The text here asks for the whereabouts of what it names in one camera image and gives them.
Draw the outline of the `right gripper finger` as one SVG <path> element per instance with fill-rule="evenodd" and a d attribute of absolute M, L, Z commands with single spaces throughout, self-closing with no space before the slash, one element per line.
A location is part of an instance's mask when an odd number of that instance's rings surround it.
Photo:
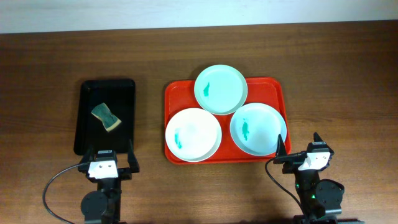
<path fill-rule="evenodd" d="M 320 137 L 320 135 L 317 132 L 314 132 L 313 141 L 314 142 L 323 142 L 323 139 Z"/>
<path fill-rule="evenodd" d="M 287 155 L 287 151 L 285 149 L 284 140 L 282 138 L 282 135 L 279 134 L 278 139 L 277 139 L 277 149 L 275 151 L 275 156 L 280 157 L 280 156 L 286 156 L 286 155 Z"/>

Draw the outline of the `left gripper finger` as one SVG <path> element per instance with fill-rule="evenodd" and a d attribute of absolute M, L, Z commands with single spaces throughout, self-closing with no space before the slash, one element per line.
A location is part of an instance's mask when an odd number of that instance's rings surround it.
<path fill-rule="evenodd" d="M 134 147 L 133 143 L 131 140 L 128 140 L 128 148 L 127 148 L 127 161 L 129 163 L 129 167 L 131 170 L 138 170 L 139 169 L 139 163 L 136 159 L 136 156 L 134 154 Z"/>
<path fill-rule="evenodd" d="M 92 146 L 90 146 L 88 148 L 88 150 L 86 151 L 86 153 L 83 155 L 82 159 L 81 159 L 81 163 L 88 163 L 93 161 L 95 158 L 95 152 Z"/>

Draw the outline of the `green yellow sponge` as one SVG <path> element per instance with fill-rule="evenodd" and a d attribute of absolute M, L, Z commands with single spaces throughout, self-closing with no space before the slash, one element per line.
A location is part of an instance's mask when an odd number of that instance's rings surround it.
<path fill-rule="evenodd" d="M 95 106 L 91 110 L 91 114 L 102 122 L 108 133 L 116 129 L 122 123 L 122 121 L 111 112 L 105 103 Z"/>

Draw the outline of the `white plate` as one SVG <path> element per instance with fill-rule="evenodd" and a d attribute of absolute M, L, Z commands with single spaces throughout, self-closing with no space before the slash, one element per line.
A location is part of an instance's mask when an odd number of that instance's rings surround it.
<path fill-rule="evenodd" d="M 165 142 L 170 152 L 185 162 L 209 159 L 220 147 L 222 130 L 211 113 L 199 108 L 187 108 L 175 114 L 167 123 Z"/>

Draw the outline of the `mint green plate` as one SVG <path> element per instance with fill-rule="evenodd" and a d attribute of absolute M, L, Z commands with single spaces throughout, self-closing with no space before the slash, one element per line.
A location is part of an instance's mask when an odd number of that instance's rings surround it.
<path fill-rule="evenodd" d="M 204 110 L 227 115 L 244 104 L 248 97 L 248 84 L 237 69 L 229 65 L 212 65 L 198 75 L 193 92 Z"/>

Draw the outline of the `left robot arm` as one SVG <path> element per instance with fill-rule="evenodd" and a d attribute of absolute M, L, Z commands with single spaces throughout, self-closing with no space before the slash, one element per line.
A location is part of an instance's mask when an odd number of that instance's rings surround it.
<path fill-rule="evenodd" d="M 131 140 L 127 141 L 128 167 L 117 167 L 114 150 L 98 151 L 90 147 L 79 163 L 78 171 L 97 185 L 97 189 L 86 194 L 81 201 L 81 212 L 85 223 L 120 223 L 121 182 L 131 180 L 133 173 L 140 171 Z"/>

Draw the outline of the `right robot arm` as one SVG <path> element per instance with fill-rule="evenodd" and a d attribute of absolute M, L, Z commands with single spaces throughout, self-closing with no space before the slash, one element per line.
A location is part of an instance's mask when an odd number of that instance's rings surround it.
<path fill-rule="evenodd" d="M 293 217 L 293 223 L 337 223 L 336 216 L 342 213 L 341 202 L 345 188 L 341 183 L 321 179 L 319 173 L 325 170 L 334 155 L 333 149 L 313 134 L 313 141 L 307 149 L 288 154 L 282 136 L 278 136 L 274 164 L 282 164 L 283 174 L 295 176 L 295 189 L 301 215 Z"/>

